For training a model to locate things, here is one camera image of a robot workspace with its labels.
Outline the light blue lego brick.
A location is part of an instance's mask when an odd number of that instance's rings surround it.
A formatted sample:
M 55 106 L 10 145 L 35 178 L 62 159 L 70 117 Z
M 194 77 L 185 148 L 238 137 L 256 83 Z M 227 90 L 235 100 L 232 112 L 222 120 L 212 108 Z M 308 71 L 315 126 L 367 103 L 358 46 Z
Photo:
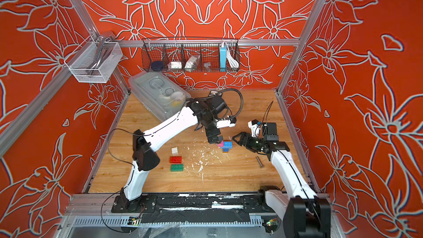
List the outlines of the light blue lego brick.
M 223 149 L 232 149 L 233 148 L 232 141 L 223 141 L 222 148 Z

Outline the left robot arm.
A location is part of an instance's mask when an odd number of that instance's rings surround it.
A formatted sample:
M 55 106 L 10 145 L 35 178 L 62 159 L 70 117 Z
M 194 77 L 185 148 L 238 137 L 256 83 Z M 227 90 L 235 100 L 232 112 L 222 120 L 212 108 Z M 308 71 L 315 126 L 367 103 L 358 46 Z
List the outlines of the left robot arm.
M 240 98 L 239 110 L 235 114 L 219 117 L 223 110 L 230 111 L 223 99 L 223 94 L 230 91 L 237 93 Z M 214 94 L 210 93 L 207 97 L 186 99 L 174 116 L 145 132 L 127 131 L 133 138 L 133 155 L 130 162 L 132 168 L 127 183 L 116 192 L 123 206 L 127 208 L 131 201 L 140 198 L 149 172 L 160 163 L 156 152 L 165 143 L 187 128 L 195 126 L 196 131 L 205 129 L 208 143 L 219 144 L 223 141 L 220 129 L 236 125 L 236 118 L 241 113 L 243 104 L 244 99 L 239 90 L 223 89 Z

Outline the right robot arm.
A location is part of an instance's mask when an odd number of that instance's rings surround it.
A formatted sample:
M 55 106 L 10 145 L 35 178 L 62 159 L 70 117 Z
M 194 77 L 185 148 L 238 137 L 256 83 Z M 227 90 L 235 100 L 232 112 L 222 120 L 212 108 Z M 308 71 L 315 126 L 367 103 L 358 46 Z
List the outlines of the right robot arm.
M 247 150 L 265 155 L 278 172 L 284 190 L 262 187 L 259 201 L 277 214 L 277 225 L 287 238 L 329 238 L 331 206 L 318 197 L 297 168 L 288 145 L 280 141 L 277 125 L 268 122 L 268 106 L 261 121 L 248 123 L 249 132 L 241 132 L 232 141 Z

